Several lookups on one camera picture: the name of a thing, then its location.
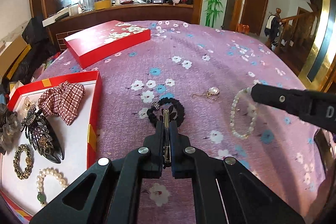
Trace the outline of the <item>gold metal hair barrette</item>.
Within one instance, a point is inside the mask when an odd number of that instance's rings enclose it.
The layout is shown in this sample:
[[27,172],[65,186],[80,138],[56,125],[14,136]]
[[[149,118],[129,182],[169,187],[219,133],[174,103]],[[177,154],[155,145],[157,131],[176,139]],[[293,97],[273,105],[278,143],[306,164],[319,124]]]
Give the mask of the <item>gold metal hair barrette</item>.
[[169,110],[163,110],[163,133],[164,141],[164,162],[166,166],[171,165],[171,148],[170,148],[170,132],[169,132]]

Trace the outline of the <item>white pearl bracelet green bead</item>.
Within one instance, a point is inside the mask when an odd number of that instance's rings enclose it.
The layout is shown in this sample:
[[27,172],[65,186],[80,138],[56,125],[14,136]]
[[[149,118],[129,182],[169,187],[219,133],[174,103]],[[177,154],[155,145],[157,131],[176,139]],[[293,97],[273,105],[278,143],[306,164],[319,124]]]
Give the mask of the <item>white pearl bracelet green bead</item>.
[[40,170],[37,175],[37,200],[41,207],[45,207],[67,187],[67,179],[57,169]]

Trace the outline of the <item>pearl brooch with gold chain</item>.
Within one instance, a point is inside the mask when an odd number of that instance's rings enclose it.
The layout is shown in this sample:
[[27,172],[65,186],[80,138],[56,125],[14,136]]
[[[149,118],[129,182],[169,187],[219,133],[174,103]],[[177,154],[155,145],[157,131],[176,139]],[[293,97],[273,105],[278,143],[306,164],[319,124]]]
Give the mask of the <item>pearl brooch with gold chain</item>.
[[202,94],[193,94],[192,97],[207,98],[211,101],[216,101],[219,99],[220,90],[218,87],[210,87],[208,90]]

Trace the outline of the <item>black rhinestone hair claw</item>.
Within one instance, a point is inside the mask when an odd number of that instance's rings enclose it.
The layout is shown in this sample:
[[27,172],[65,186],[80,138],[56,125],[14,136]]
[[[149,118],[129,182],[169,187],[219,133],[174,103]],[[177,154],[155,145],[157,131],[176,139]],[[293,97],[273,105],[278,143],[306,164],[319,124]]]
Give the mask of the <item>black rhinestone hair claw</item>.
[[54,129],[35,105],[21,120],[21,132],[25,133],[30,145],[39,155],[55,164],[60,164],[64,160],[64,153]]

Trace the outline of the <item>red plaid fabric scrunchie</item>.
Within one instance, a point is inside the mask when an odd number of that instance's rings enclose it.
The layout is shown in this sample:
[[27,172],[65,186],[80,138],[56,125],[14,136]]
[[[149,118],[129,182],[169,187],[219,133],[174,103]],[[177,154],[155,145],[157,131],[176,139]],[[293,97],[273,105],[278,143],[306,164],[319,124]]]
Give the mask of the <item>red plaid fabric scrunchie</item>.
[[84,95],[83,84],[64,81],[41,95],[38,108],[44,116],[60,117],[70,126],[79,114],[79,105]]

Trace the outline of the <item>brown organza scrunchie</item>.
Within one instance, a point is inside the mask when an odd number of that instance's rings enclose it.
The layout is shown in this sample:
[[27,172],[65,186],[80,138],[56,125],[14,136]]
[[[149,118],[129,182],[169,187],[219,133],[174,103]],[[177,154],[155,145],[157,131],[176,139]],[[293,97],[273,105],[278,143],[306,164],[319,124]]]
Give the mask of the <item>brown organza scrunchie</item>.
[[21,123],[16,111],[10,111],[8,107],[1,103],[0,120],[0,150],[5,155],[13,149],[15,138],[21,133]]

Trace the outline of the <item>clear flower hair clip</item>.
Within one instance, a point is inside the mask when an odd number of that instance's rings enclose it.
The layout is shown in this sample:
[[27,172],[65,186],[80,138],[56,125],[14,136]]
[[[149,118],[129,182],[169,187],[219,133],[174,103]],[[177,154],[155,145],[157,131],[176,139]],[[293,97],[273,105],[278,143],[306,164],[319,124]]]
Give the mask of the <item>clear flower hair clip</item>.
[[25,97],[21,108],[21,116],[25,118],[27,116],[29,109],[34,105],[35,105],[34,101],[30,100],[29,97]]

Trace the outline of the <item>wooden stair railing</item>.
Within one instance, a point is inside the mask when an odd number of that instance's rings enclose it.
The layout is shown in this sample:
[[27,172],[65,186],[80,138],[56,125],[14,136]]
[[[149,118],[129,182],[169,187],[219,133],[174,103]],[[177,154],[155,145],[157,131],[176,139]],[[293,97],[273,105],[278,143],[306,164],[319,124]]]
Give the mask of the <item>wooden stair railing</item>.
[[278,36],[271,44],[272,51],[292,70],[299,74],[313,46],[319,17],[301,7],[295,16],[282,18]]

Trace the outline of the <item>red open gift box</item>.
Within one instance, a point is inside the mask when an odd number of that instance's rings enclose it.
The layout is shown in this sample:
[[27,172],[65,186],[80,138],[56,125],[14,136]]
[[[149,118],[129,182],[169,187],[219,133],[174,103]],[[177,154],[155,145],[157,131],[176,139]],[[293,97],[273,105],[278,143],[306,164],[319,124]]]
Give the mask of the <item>red open gift box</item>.
[[[47,93],[83,88],[77,116],[45,116],[38,108]],[[24,85],[7,107],[18,114],[22,129],[13,149],[1,156],[1,197],[22,223],[28,223],[96,160],[96,124],[102,81],[98,71],[52,77]]]

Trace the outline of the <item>purple floral bedspread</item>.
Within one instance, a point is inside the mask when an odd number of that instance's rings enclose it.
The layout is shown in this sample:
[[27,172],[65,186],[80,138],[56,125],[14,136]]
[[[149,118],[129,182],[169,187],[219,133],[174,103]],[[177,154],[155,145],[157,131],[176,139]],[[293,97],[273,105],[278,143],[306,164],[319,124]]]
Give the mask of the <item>purple floral bedspread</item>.
[[[180,21],[141,22],[149,41],[89,67],[102,80],[97,157],[120,159],[154,132],[147,109],[163,97],[185,108],[179,132],[216,159],[233,156],[312,223],[325,179],[317,128],[288,113],[253,107],[246,96],[231,118],[234,96],[254,84],[303,89],[298,77],[271,50],[248,36]],[[219,99],[192,97],[218,87]]]

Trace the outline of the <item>brown wooden door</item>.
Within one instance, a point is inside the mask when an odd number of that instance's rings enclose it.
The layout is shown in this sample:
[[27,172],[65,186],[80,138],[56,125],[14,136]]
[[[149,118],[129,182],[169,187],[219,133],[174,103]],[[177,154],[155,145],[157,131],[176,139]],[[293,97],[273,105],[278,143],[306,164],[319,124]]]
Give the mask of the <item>brown wooden door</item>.
[[260,35],[269,0],[245,0],[240,23],[249,26],[249,32]]

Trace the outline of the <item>red gift box lid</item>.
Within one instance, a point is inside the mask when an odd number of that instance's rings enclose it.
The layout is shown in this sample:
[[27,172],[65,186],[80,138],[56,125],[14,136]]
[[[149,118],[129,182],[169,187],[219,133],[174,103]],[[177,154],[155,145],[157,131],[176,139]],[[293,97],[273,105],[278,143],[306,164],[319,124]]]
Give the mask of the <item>red gift box lid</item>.
[[150,40],[148,28],[112,20],[65,38],[67,49],[82,69],[104,58]]

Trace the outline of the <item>wooden dresser counter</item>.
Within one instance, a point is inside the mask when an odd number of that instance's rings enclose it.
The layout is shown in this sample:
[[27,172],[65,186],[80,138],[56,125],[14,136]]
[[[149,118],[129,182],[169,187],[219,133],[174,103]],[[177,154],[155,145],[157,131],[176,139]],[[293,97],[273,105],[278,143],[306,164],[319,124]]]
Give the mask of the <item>wooden dresser counter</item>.
[[128,4],[113,6],[107,9],[84,12],[78,15],[61,19],[49,26],[46,31],[51,41],[61,49],[66,49],[62,38],[66,33],[73,34],[92,26],[120,20],[122,22],[134,22],[143,20],[180,20],[191,24],[199,23],[199,16],[192,5],[186,4]]

